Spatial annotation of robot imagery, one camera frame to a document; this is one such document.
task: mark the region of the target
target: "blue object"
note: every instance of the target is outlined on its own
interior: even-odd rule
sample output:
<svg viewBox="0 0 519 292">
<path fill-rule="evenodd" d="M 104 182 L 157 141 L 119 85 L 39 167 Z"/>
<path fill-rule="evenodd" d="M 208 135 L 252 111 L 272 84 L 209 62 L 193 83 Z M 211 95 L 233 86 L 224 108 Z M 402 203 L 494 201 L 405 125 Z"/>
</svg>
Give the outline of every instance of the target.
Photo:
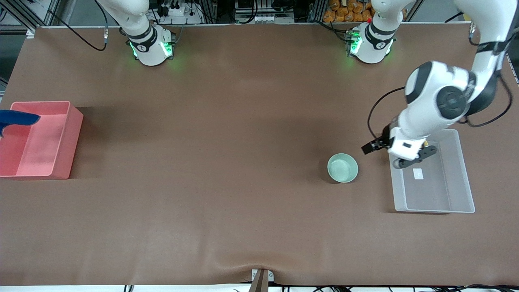
<svg viewBox="0 0 519 292">
<path fill-rule="evenodd" d="M 31 126 L 39 120 L 39 115 L 12 111 L 0 110 L 0 137 L 4 136 L 4 128 L 10 125 Z"/>
</svg>

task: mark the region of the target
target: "brown table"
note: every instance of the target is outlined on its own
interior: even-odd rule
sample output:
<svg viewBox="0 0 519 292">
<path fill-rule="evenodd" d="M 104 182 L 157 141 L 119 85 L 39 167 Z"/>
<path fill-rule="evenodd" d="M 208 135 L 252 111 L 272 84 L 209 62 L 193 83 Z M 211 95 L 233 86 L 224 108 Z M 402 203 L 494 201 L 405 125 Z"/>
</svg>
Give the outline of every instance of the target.
<svg viewBox="0 0 519 292">
<path fill-rule="evenodd" d="M 0 283 L 214 284 L 264 267 L 293 285 L 519 284 L 517 105 L 454 127 L 474 214 L 396 213 L 387 153 L 360 149 L 372 104 L 415 67 L 470 68 L 467 28 L 403 25 L 367 65 L 317 25 L 190 27 L 153 68 L 116 30 L 105 52 L 37 30 L 2 108 L 71 100 L 85 120 L 71 179 L 0 181 Z M 475 122 L 502 111 L 503 91 Z M 404 107 L 381 103 L 375 129 Z M 337 152 L 357 159 L 353 183 L 327 177 Z"/>
</svg>

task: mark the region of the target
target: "pile of brown food items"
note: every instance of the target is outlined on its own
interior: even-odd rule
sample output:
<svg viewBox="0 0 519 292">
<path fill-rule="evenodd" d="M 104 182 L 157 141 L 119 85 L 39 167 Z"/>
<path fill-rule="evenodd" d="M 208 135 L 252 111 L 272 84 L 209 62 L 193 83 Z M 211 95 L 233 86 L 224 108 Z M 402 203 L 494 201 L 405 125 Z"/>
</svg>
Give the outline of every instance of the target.
<svg viewBox="0 0 519 292">
<path fill-rule="evenodd" d="M 330 9 L 324 13 L 323 22 L 363 22 L 375 15 L 371 2 L 357 0 L 329 0 Z"/>
</svg>

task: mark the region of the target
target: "pink plastic container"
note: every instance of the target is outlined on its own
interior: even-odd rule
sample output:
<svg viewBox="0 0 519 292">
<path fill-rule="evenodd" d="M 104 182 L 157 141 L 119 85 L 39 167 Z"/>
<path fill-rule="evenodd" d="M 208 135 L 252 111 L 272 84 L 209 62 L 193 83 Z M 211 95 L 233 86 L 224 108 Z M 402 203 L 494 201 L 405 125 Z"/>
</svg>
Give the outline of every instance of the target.
<svg viewBox="0 0 519 292">
<path fill-rule="evenodd" d="M 32 126 L 11 125 L 0 139 L 0 177 L 67 179 L 83 114 L 69 101 L 15 102 L 12 110 L 40 115 Z"/>
</svg>

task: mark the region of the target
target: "green cup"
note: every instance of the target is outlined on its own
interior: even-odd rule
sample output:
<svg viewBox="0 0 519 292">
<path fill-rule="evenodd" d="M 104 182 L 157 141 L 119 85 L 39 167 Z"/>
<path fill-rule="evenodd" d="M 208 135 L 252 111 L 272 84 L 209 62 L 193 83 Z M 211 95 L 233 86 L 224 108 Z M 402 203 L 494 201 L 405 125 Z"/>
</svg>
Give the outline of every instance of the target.
<svg viewBox="0 0 519 292">
<path fill-rule="evenodd" d="M 359 173 L 359 165 L 348 154 L 337 153 L 328 160 L 328 174 L 338 182 L 350 182 Z"/>
</svg>

